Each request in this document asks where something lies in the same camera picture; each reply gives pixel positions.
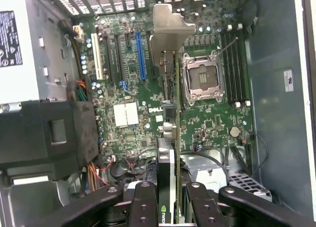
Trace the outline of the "perforated metal drive cage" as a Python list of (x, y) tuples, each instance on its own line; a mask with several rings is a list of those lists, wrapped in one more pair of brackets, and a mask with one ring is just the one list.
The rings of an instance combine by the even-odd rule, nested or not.
[[(207, 190), (218, 193), (220, 188), (227, 185), (226, 174), (218, 164), (211, 160), (211, 155), (202, 156), (184, 151), (181, 153), (181, 158), (189, 168), (191, 180), (204, 184)], [(244, 171), (237, 169), (236, 162), (233, 163), (232, 170), (230, 170), (229, 166), (226, 166), (226, 169), (231, 186), (241, 188), (267, 201), (271, 202), (273, 200), (272, 194), (268, 189)]]

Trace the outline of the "green Dell motherboard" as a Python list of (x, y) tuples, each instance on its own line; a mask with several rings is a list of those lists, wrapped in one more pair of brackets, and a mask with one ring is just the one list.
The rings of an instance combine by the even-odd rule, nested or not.
[[(164, 100), (159, 68), (154, 65), (150, 37), (154, 34), (153, 8), (169, 3), (172, 11), (183, 16), (196, 29), (181, 43), (178, 52), (181, 80), (180, 149), (182, 152), (222, 150), (225, 147), (248, 146), (253, 130), (251, 101), (243, 25), (239, 0), (132, 0), (110, 4), (94, 16), (78, 19), (84, 31), (80, 44), (80, 63), (84, 81), (76, 96), (90, 101), (95, 109), (98, 147), (107, 161), (127, 159), (133, 162), (154, 154), (156, 138), (162, 135)], [(141, 32), (146, 66), (146, 81), (140, 79), (135, 39)], [(97, 80), (91, 34), (99, 39), (103, 80)], [(222, 63), (224, 98), (197, 101), (189, 106), (185, 96), (182, 58), (209, 55), (216, 50)], [(136, 102), (139, 124), (116, 127), (114, 105)], [(241, 134), (233, 138), (231, 127)]]

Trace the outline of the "grey power supply unit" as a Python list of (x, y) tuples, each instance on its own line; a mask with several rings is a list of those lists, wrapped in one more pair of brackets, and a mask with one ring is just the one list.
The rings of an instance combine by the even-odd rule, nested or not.
[(79, 74), (60, 20), (71, 24), (53, 0), (0, 0), (0, 105), (67, 99)]

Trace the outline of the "blue expansion slot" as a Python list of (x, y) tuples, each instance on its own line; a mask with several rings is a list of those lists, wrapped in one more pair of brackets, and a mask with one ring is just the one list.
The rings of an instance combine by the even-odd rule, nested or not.
[(141, 36), (140, 31), (136, 31), (135, 39), (136, 39), (138, 61), (139, 61), (139, 67), (140, 67), (140, 79), (142, 81), (146, 81), (146, 66), (145, 66), (145, 59), (144, 59), (144, 52), (143, 52), (143, 45), (142, 45), (142, 36)]

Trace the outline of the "white power connector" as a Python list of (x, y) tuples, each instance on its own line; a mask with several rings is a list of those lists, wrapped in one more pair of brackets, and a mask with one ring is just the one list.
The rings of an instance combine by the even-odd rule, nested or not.
[(73, 38), (79, 43), (84, 43), (85, 38), (84, 38), (84, 31), (82, 27), (80, 25), (74, 25), (73, 32), (74, 32)]

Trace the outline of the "metal CPU socket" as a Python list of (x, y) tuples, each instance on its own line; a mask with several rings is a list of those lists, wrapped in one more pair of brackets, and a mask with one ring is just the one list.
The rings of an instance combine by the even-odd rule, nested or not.
[(182, 58), (182, 75), (185, 96), (189, 106), (197, 101), (224, 98), (222, 63), (216, 50), (209, 55), (192, 57), (185, 53)]

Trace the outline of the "white expansion slot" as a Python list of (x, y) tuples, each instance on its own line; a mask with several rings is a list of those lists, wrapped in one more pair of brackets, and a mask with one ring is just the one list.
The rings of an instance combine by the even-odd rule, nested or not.
[(101, 52), (100, 52), (98, 35), (96, 33), (91, 34), (91, 42), (92, 42), (92, 49), (93, 49), (93, 56), (94, 56), (96, 78), (97, 80), (103, 80), (104, 77), (103, 77)]

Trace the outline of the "silver chipset heatsink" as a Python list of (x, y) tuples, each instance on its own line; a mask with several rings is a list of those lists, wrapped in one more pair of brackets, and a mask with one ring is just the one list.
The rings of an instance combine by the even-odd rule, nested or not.
[(113, 106), (116, 127), (139, 124), (136, 102)]

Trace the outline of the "silver coin battery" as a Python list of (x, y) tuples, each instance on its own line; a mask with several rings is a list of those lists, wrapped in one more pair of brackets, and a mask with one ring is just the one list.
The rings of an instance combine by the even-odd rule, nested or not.
[(241, 131), (238, 127), (231, 127), (229, 129), (229, 134), (230, 136), (232, 136), (233, 138), (237, 138), (240, 134), (241, 134)]

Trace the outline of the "black fan shroud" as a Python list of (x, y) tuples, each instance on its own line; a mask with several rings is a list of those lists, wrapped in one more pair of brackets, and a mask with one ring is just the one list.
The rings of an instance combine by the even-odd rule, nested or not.
[(0, 171), (64, 179), (98, 156), (98, 138), (91, 102), (23, 102), (21, 110), (0, 114)]

